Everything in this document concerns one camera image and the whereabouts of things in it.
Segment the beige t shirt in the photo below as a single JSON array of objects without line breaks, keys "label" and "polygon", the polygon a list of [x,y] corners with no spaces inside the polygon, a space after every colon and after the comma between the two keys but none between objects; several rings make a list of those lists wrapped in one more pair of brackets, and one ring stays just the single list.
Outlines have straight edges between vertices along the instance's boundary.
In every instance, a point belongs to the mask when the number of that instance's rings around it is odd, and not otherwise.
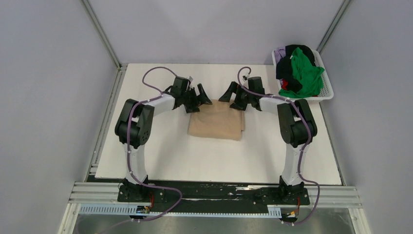
[{"label": "beige t shirt", "polygon": [[190,115],[188,134],[194,137],[240,141],[245,130],[244,111],[230,108],[230,102],[212,100]]}]

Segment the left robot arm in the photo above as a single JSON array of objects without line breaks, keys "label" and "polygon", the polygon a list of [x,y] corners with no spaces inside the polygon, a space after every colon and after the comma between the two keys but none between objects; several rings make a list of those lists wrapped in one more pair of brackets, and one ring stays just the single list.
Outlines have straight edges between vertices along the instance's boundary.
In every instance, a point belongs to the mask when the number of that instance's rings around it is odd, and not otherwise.
[{"label": "left robot arm", "polygon": [[200,111],[201,105],[211,105],[202,84],[191,86],[189,78],[176,77],[173,85],[160,95],[143,101],[125,101],[115,125],[115,135],[123,145],[127,174],[119,188],[119,202],[143,202],[155,188],[148,185],[145,166],[145,145],[148,142],[156,115],[184,106],[187,113]]}]

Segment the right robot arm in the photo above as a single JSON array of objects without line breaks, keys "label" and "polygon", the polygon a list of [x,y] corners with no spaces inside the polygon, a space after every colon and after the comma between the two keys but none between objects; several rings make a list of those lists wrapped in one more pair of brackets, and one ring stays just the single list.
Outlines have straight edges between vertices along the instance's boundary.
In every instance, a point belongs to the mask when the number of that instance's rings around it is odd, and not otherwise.
[{"label": "right robot arm", "polygon": [[261,77],[247,78],[248,87],[231,82],[219,98],[220,102],[230,102],[235,96],[232,109],[244,111],[251,105],[258,111],[276,114],[280,134],[286,144],[285,164],[279,179],[279,186],[271,190],[275,201],[282,204],[299,203],[308,205],[308,191],[304,184],[301,165],[308,145],[318,133],[318,129],[305,99],[291,101],[285,97],[266,94]]}]

